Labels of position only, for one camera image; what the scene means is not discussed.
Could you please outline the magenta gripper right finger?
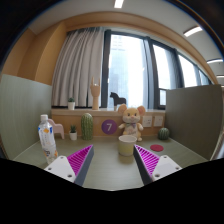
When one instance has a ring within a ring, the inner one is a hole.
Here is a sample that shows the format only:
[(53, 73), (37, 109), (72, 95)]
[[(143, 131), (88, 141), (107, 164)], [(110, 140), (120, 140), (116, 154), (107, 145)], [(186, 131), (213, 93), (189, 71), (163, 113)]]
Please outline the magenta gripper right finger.
[(134, 158), (144, 185), (181, 170), (168, 155), (158, 156), (138, 145), (134, 146)]

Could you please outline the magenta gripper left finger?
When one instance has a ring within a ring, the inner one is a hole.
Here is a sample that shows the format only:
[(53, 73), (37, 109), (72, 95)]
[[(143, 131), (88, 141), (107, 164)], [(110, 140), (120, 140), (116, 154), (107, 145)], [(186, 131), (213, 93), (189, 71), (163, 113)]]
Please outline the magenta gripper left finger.
[(56, 176), (82, 186), (94, 155), (94, 147), (89, 145), (70, 156), (59, 156), (45, 168)]

